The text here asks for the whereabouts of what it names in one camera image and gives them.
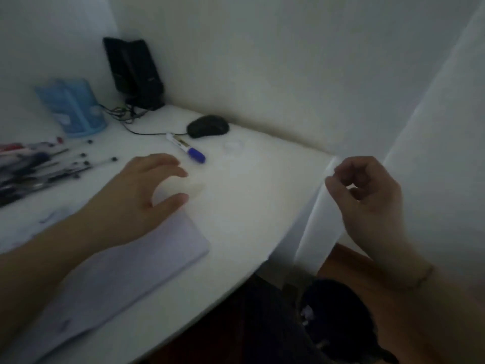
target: wall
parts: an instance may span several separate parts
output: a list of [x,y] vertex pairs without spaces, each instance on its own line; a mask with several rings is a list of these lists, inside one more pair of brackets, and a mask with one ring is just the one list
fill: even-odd
[[479,0],[110,0],[179,106],[382,157]]
[[485,2],[385,164],[419,250],[485,293]]
[[0,141],[58,130],[33,92],[49,78],[85,77],[101,102],[117,99],[101,38],[117,35],[107,0],[2,0]]

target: hand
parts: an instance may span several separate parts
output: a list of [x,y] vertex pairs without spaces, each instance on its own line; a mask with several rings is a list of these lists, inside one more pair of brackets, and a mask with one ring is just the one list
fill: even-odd
[[187,177],[179,160],[168,154],[151,154],[130,160],[99,193],[73,217],[84,225],[94,248],[103,250],[136,240],[185,204],[187,194],[175,194],[157,205],[155,188],[168,177]]
[[369,256],[406,244],[399,184],[373,157],[346,158],[325,179],[347,233]]

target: blue plastic container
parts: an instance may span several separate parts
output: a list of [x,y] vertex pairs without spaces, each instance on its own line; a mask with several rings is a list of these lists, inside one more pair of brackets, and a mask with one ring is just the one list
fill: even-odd
[[93,135],[107,126],[86,79],[56,79],[35,92],[68,137]]

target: black speaker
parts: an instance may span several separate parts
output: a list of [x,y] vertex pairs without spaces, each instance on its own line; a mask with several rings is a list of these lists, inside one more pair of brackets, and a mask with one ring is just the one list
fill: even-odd
[[126,42],[103,38],[116,89],[127,97],[125,103],[142,109],[163,107],[163,83],[144,40]]

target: blue marker cap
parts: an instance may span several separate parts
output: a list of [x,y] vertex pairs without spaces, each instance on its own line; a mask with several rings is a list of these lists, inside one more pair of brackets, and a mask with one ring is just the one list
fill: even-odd
[[190,148],[187,151],[187,154],[195,161],[203,164],[206,161],[206,156],[200,153],[197,149]]

